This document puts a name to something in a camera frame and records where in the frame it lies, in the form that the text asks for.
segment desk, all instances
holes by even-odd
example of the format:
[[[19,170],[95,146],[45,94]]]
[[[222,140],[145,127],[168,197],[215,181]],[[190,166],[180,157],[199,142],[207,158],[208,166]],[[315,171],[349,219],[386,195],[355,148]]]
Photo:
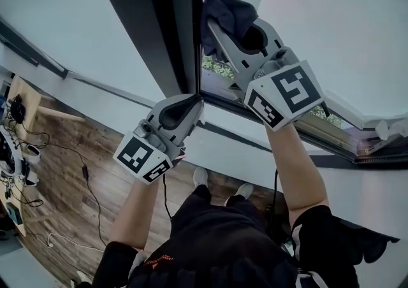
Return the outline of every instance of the desk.
[[[14,97],[17,96],[17,94],[21,95],[22,104],[25,106],[25,117],[23,121],[24,127],[22,124],[17,124],[15,126],[15,130],[17,132],[17,136],[23,140],[26,140],[28,136],[28,133],[24,128],[26,128],[28,131],[33,130],[33,125],[35,122],[35,116],[37,112],[65,119],[77,120],[81,122],[85,121],[83,117],[60,112],[58,110],[43,106],[42,104],[47,104],[47,102],[53,100],[53,98],[41,95],[39,92],[37,92],[34,88],[32,88],[29,84],[27,84],[25,81],[23,81],[23,79],[21,79],[18,76],[16,76],[11,83],[10,91],[8,94],[8,100],[13,100]],[[26,228],[24,226],[25,223],[47,220],[60,214],[57,213],[41,217],[29,217],[29,218],[25,217],[24,204],[21,203],[21,201],[25,201],[24,197],[22,196],[22,192],[26,190],[35,190],[36,188],[26,187],[19,178],[19,176],[15,176],[14,182],[16,186],[12,188],[14,196],[11,195],[11,197],[8,199],[6,199],[5,196],[6,185],[0,183],[0,200],[5,209],[7,209],[6,203],[12,203],[16,208],[18,208],[22,218],[22,224],[19,225],[16,224],[16,228],[20,231],[20,233],[23,236],[27,234]]]

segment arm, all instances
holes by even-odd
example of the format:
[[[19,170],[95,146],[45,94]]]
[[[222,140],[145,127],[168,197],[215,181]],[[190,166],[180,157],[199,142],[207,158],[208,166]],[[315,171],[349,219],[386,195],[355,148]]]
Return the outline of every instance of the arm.
[[[146,185],[135,180],[125,204],[113,223],[110,241],[143,249],[149,235],[159,181]]]
[[[293,124],[277,132],[265,127],[293,227],[306,210],[317,205],[328,206],[326,187]]]

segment open window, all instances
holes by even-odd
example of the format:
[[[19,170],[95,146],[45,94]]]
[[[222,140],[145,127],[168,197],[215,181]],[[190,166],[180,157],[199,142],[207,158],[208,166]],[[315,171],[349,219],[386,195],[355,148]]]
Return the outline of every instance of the open window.
[[[261,122],[231,90],[234,86],[231,68],[203,55],[200,40],[203,0],[110,1],[166,96],[200,93],[206,104]],[[295,123],[303,141],[353,164],[376,168],[407,166],[407,138],[401,136],[383,141],[375,126],[356,126],[354,120],[337,112],[330,104],[328,108],[329,117],[321,107],[316,107]]]
[[[243,101],[234,94],[234,72],[214,56],[205,56],[201,50],[200,94],[207,103],[260,122]],[[304,141],[341,155],[355,164],[390,164],[408,161],[408,138],[394,137],[381,140],[375,128],[358,128],[345,117],[330,110],[326,116],[321,106],[315,107],[295,123]]]

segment white shoe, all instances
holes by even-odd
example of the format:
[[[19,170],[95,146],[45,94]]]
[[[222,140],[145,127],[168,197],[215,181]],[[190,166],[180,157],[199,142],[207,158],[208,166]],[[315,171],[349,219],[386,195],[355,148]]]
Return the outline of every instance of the white shoe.
[[[208,187],[208,173],[203,167],[198,167],[193,175],[194,186],[206,185]]]
[[[253,184],[245,183],[238,188],[237,192],[234,195],[242,195],[245,199],[248,199],[253,191],[254,191]]]
[[[76,273],[78,273],[78,277],[81,280],[81,282],[88,282],[89,284],[92,285],[92,279],[89,278],[84,272],[77,271]]]

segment white device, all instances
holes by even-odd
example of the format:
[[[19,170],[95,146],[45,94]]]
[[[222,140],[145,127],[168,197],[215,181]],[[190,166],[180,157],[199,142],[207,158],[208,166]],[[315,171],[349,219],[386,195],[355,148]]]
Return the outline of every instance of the white device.
[[[230,89],[273,131],[324,103],[307,61],[299,62],[269,23],[257,18],[238,41],[215,20],[207,22],[217,55],[235,72]]]
[[[151,184],[185,156],[184,139],[204,108],[198,94],[180,94],[158,102],[138,127],[123,137],[113,158],[132,175]]]
[[[40,150],[31,144],[16,142],[3,125],[0,125],[0,138],[3,141],[2,149],[11,154],[11,164],[5,160],[0,160],[0,170],[7,176],[19,176],[26,186],[37,185],[38,176],[31,169],[31,165],[40,161]]]

